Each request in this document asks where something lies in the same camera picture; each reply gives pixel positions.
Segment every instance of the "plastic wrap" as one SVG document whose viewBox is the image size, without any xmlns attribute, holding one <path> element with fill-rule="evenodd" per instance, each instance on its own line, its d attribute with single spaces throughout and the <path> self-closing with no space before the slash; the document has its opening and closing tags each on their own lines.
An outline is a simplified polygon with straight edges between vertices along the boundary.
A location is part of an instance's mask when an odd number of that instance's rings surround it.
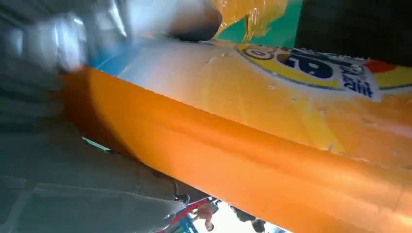
<svg viewBox="0 0 412 233">
<path fill-rule="evenodd" d="M 147 32 L 209 40 L 221 23 L 207 0 L 45 0 L 38 4 L 41 14 L 29 2 L 7 4 L 28 20 L 7 25 L 2 46 L 45 70 L 80 69 L 98 51 L 116 51 Z M 3 17 L 18 22 L 12 14 Z"/>
<path fill-rule="evenodd" d="M 65 78 L 87 137 L 293 232 L 410 232 L 410 68 L 227 42 L 119 54 Z"/>
<path fill-rule="evenodd" d="M 211 0 L 223 16 L 219 31 L 245 18 L 244 41 L 263 36 L 268 25 L 285 13 L 287 0 Z"/>
</svg>

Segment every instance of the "blue number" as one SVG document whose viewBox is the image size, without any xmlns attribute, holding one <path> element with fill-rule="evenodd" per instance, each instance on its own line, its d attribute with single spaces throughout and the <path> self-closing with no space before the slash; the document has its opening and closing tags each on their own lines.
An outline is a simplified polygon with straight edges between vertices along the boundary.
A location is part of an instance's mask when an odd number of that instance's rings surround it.
<svg viewBox="0 0 412 233">
<path fill-rule="evenodd" d="M 321 61 L 295 54 L 279 54 L 276 58 L 280 63 L 291 68 L 301 70 L 302 72 L 315 76 L 316 78 L 328 79 L 333 75 L 332 68 L 328 64 Z"/>
</svg>

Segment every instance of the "blurred object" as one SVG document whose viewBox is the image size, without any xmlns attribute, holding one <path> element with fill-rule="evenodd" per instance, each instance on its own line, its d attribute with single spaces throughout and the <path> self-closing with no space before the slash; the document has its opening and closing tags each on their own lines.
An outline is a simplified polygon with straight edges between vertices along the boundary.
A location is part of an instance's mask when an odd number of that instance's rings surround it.
<svg viewBox="0 0 412 233">
<path fill-rule="evenodd" d="M 1 24 L 2 46 L 48 71 L 78 70 L 98 52 L 115 52 L 145 32 L 209 40 L 222 20 L 207 0 L 46 0 L 36 5 L 42 14 L 34 13 L 33 4 L 7 3 L 3 17 L 10 23 Z"/>
<path fill-rule="evenodd" d="M 210 41 L 118 53 L 64 77 L 84 136 L 293 232 L 411 232 L 412 69 Z"/>
<path fill-rule="evenodd" d="M 263 36 L 268 25 L 281 17 L 287 0 L 211 0 L 221 12 L 223 21 L 219 31 L 245 18 L 246 33 L 243 41 L 252 36 Z"/>
</svg>

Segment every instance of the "logo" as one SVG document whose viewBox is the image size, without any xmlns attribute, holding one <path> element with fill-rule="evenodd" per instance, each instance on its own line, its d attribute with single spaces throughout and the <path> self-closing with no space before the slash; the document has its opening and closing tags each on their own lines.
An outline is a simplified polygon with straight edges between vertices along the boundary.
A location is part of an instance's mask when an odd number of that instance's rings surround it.
<svg viewBox="0 0 412 233">
<path fill-rule="evenodd" d="M 311 50 L 238 45 L 238 52 L 271 75 L 313 88 L 347 91 L 380 101 L 368 61 Z"/>
</svg>

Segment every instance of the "yellow plastic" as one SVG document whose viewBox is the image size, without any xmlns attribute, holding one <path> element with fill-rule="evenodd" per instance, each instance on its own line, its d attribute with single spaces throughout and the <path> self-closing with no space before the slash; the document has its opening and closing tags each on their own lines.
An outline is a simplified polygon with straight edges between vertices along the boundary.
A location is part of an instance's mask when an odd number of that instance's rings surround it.
<svg viewBox="0 0 412 233">
<path fill-rule="evenodd" d="M 211 0 L 223 16 L 219 32 L 245 18 L 244 41 L 252 36 L 263 36 L 268 25 L 280 18 L 286 10 L 287 0 Z"/>
<path fill-rule="evenodd" d="M 412 232 L 410 68 L 253 45 L 136 56 L 64 77 L 86 137 L 296 233 Z"/>
</svg>

